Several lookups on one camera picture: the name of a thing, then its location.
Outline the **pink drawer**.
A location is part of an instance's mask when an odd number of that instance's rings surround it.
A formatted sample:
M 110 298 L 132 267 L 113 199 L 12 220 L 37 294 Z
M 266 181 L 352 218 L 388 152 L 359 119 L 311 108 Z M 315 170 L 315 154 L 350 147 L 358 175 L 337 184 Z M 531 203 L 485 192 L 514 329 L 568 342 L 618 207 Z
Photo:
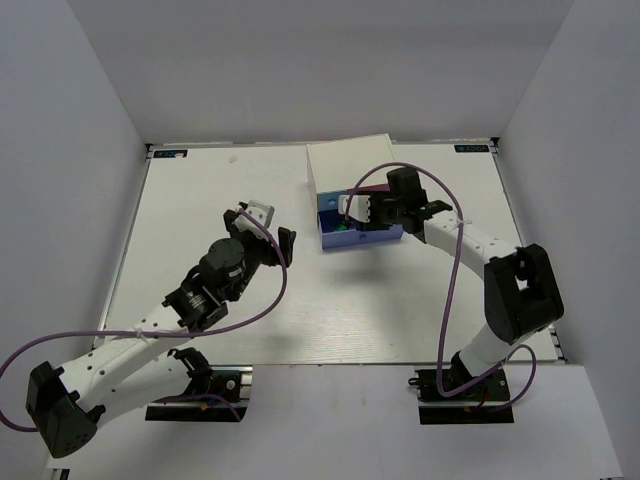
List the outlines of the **pink drawer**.
M 357 195 L 370 195 L 373 193 L 388 193 L 390 191 L 389 185 L 387 183 L 384 184 L 375 184 L 375 185 L 361 185 L 357 188 Z

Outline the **light blue drawer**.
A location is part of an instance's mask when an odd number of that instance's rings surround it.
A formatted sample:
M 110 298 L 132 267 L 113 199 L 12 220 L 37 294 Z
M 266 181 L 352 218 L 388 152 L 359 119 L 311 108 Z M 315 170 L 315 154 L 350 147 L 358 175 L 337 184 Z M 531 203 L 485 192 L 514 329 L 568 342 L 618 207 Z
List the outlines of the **light blue drawer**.
M 347 195 L 346 190 L 321 192 L 316 194 L 317 211 L 337 210 L 340 204 L 340 197 Z

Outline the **green highlighter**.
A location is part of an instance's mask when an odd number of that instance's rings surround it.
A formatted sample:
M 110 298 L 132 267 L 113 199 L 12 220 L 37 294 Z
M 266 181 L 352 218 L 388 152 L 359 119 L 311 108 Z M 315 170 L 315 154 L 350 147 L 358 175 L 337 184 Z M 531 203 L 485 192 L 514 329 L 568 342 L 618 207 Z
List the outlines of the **green highlighter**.
M 334 228 L 335 232 L 344 232 L 344 231 L 348 231 L 352 228 L 351 223 L 343 220 L 341 222 L 339 222 L 336 227 Z

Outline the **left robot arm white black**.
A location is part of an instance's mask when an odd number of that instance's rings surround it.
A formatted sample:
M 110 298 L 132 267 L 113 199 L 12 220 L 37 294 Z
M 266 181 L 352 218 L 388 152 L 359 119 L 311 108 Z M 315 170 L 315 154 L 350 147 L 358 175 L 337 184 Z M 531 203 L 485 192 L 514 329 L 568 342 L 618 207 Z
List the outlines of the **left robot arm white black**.
M 148 403 L 234 407 L 239 374 L 214 369 L 187 343 L 227 315 L 260 267 L 291 265 L 296 233 L 281 227 L 271 236 L 272 216 L 256 202 L 226 211 L 227 237 L 149 315 L 77 359 L 32 370 L 26 410 L 52 457 L 75 453 L 100 427 Z

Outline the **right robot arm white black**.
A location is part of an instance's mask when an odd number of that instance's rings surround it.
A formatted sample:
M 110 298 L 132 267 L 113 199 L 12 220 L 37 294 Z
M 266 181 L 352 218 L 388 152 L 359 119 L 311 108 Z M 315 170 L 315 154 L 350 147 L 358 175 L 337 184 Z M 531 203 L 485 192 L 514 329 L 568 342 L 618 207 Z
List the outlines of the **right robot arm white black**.
M 477 397 L 488 376 L 504 365 L 532 335 L 564 314 L 564 304 L 547 251 L 538 244 L 517 246 L 489 235 L 464 217 L 455 196 L 429 199 L 422 187 L 425 170 L 401 162 L 383 165 L 388 187 L 363 192 L 355 186 L 339 201 L 339 212 L 359 231 L 393 226 L 427 246 L 449 254 L 453 265 L 441 321 L 437 359 L 444 347 L 461 267 L 483 283 L 485 324 L 451 359 L 436 367 L 438 393 Z

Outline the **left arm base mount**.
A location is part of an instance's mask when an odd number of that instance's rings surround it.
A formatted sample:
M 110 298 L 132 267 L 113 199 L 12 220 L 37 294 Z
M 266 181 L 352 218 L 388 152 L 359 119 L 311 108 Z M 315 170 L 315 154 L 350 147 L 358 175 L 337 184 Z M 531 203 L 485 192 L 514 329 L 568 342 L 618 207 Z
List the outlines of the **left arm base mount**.
M 238 423 L 248 409 L 253 368 L 212 367 L 175 394 L 178 400 L 147 406 L 145 420 L 182 423 Z

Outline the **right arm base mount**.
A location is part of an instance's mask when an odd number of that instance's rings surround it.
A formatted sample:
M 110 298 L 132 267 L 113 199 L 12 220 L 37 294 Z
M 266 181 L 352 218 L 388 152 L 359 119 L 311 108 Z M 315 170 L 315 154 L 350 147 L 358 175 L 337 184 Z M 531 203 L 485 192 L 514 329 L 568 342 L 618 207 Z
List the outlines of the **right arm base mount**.
M 512 424 L 512 407 L 503 407 L 511 399 L 503 370 L 479 385 L 454 397 L 441 396 L 436 388 L 436 370 L 416 370 L 408 386 L 417 393 L 421 425 L 494 425 Z

